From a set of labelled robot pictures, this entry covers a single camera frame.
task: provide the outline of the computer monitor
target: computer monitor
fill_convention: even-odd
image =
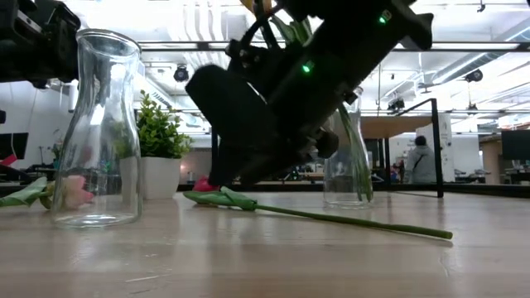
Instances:
[[[29,133],[1,133],[0,134],[0,160],[8,158],[13,154],[13,149],[17,159],[24,159],[26,155],[27,138]]]
[[[530,130],[502,131],[503,159],[530,160]]]

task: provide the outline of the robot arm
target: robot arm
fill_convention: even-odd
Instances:
[[[258,15],[240,41],[230,42],[228,70],[204,66],[186,86],[221,138],[209,183],[240,176],[252,184],[310,161],[315,149],[323,158],[333,154],[338,138],[322,128],[326,119],[356,100],[355,88],[396,44],[431,48],[433,15],[416,15],[413,2],[278,0]],[[268,49],[251,46],[256,31],[281,9],[296,21],[323,22],[305,45],[281,49],[267,40]]]
[[[0,1],[0,83],[76,79],[79,18],[62,2]]]

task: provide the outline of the wooden table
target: wooden table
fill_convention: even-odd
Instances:
[[[452,243],[267,212],[145,203],[140,222],[59,230],[39,207],[0,210],[2,297],[528,297],[530,201],[377,194],[323,210],[321,194],[266,204],[445,228]]]

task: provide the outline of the flower stem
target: flower stem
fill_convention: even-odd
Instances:
[[[346,218],[346,217],[335,216],[335,215],[327,215],[327,214],[312,214],[312,213],[283,209],[283,208],[278,208],[278,207],[264,206],[260,204],[256,205],[256,209],[276,212],[280,214],[290,214],[290,215],[295,215],[295,216],[301,216],[301,217],[306,217],[310,219],[324,220],[324,221],[329,221],[333,223],[353,224],[353,225],[358,225],[358,226],[367,227],[367,228],[379,228],[379,229],[394,231],[394,232],[413,233],[413,234],[431,236],[431,237],[436,237],[436,238],[443,238],[443,239],[448,239],[448,240],[453,238],[453,233],[448,232],[448,231],[443,231],[443,230],[437,230],[433,228],[421,228],[421,227],[414,227],[414,226],[404,225],[404,224],[378,223],[378,222],[374,222],[370,220],[352,219],[352,218]]]

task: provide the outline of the clear glass bottle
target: clear glass bottle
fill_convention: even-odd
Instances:
[[[372,173],[360,129],[360,96],[346,106],[348,117],[337,110],[328,121],[328,129],[339,137],[339,150],[325,160],[324,202],[326,207],[364,209],[373,198]],[[344,122],[352,128],[345,129]]]
[[[133,112],[140,46],[99,29],[76,38],[79,99],[62,149],[52,218],[72,228],[130,223],[142,212]]]

